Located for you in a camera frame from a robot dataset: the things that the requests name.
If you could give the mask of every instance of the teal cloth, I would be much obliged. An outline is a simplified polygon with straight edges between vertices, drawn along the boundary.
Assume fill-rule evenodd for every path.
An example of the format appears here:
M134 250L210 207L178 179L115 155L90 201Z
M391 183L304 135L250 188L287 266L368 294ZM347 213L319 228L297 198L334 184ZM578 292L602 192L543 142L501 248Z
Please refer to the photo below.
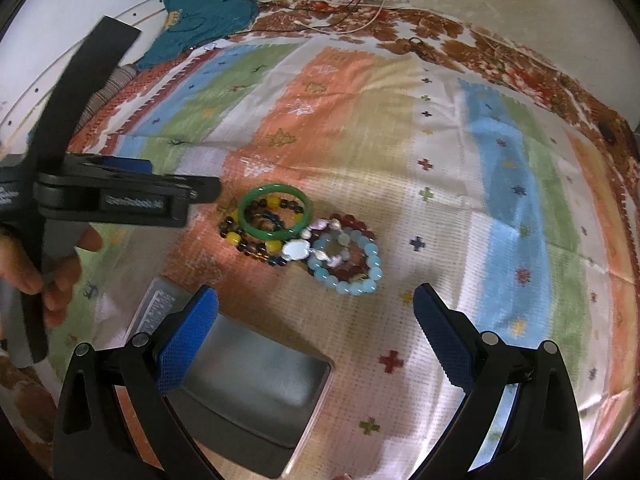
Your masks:
M247 26L258 15L256 0L163 0L168 12L180 12L137 64L144 70L179 56L188 48L215 41Z

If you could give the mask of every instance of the green stripe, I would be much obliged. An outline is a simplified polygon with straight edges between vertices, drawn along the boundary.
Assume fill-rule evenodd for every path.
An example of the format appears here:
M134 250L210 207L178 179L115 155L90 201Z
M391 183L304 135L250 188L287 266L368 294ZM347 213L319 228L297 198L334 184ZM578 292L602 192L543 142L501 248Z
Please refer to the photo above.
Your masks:
M560 347L569 377L576 384L582 337L591 331L585 294L586 279L580 259L580 236L574 226L546 135L526 105L504 96L502 100L510 117L523 133L524 152L540 190L553 289L550 338Z
M194 94L157 136L149 137L139 158L150 160L155 173L173 173L190 145L172 146L170 141L202 142L220 124L223 114L250 94L255 85L297 47L298 44L261 45L242 55L206 88Z

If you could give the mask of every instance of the blue gripper pad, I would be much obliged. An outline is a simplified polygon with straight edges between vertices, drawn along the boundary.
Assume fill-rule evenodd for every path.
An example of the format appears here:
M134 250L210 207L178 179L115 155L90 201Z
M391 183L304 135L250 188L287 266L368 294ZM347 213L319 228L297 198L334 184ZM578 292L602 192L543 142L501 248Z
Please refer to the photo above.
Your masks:
M478 334L476 329L464 314L449 310L429 283L415 289L414 315L449 382L468 394L474 384L473 354L458 333L460 327L452 324L450 316L462 316L463 320L457 321L466 321Z
M184 309L186 311L184 319L156 359L158 364L156 385L161 395L182 384L218 316L218 295L212 288L202 286Z

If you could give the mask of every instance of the green jade bangle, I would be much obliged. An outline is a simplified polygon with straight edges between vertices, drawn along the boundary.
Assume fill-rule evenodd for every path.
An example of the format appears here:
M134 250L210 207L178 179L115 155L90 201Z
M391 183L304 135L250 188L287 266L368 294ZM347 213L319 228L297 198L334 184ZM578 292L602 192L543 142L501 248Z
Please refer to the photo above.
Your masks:
M247 206L252 200L255 200L259 196L263 196L269 193L285 193L296 197L301 200L305 212L303 213L302 220L295 224L291 229L284 229L281 231L260 231L249 225L249 222L244 218L244 212ZM244 231L258 240L291 240L296 235L300 234L300 231L309 225L313 214L313 206L311 200L298 188L288 186L287 184L267 184L266 186L260 186L249 191L238 204L238 222L240 227Z

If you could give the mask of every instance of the bracelet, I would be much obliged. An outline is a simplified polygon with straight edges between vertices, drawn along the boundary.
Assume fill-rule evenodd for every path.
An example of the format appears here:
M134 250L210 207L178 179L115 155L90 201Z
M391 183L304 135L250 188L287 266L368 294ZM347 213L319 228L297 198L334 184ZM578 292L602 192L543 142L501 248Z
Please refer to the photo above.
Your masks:
M254 219L261 219L262 222L270 222L273 225L274 231L284 229L284 223L280 220L280 217L271 211L262 211L260 214L251 215L250 221ZM287 265L287 261L279 254L282 250L281 241L268 240L266 242L255 243L246 238L244 229L239 226L238 210L233 211L231 215L225 217L218 227L220 229L220 236L224 238L225 242L234 246L245 256L251 256L256 260L266 262L272 267L284 267Z
M285 259L303 259L308 256L308 272L328 288L334 288L339 294L359 296L366 292L375 292L376 282L382 279L381 261L374 234L364 222L358 222L352 215L334 214L330 220L315 220L300 233L300 240L287 242L282 249ZM344 249L340 254L328 256L326 247L330 241L338 242ZM343 263L351 260L348 247L355 243L364 252L359 263L348 269L340 269Z
M293 195L297 199L302 201L303 207L299 206L295 201L287 202L287 206L289 208L291 208L291 205L293 203L294 213L302 215L300 220L292 228L289 228L289 229L285 228L279 231L262 231L260 229L257 229L249 225L249 222L247 222L244 216L244 213L246 212L248 206L256 198L268 193L286 193L286 194ZM275 207L282 206L282 204L284 203L283 199L279 199L274 195L270 195L266 198L267 206L270 206L270 201L271 201L271 206L275 206ZM288 186L287 184L268 184L266 186L256 187L255 189L252 189L251 191L249 191L245 196L243 196L242 200L238 204L238 212L239 212L238 220L239 220L240 227L244 229L245 232L247 232L247 234L251 235L254 238L258 238L258 240L282 241L282 240L291 240L297 234L299 234L299 232L302 231L303 228L305 228L309 224L309 221L311 219L311 214L313 212L313 206L312 206L311 200L309 200L308 197L302 191L300 191L299 189L293 186Z

